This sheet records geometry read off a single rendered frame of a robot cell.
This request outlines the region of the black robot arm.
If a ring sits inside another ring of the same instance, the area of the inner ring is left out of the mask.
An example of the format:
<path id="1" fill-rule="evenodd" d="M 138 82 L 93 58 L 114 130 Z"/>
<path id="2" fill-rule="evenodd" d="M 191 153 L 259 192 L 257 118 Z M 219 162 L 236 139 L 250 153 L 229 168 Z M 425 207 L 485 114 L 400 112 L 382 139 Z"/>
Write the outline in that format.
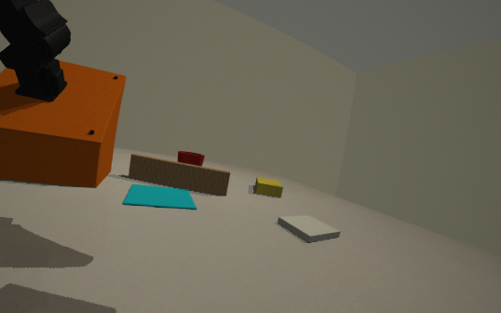
<path id="1" fill-rule="evenodd" d="M 71 41 L 66 22 L 49 0 L 0 0 L 0 32 L 10 43 L 0 61 L 15 70 L 16 94 L 53 102 L 67 86 L 55 59 Z"/>

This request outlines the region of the yellow rectangular block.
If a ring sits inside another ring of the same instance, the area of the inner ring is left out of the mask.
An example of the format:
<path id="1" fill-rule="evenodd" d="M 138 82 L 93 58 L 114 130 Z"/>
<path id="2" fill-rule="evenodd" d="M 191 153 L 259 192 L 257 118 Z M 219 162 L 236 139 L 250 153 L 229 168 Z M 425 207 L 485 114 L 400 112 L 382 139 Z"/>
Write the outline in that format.
<path id="1" fill-rule="evenodd" d="M 283 186 L 279 181 L 257 177 L 255 190 L 259 195 L 282 197 Z"/>

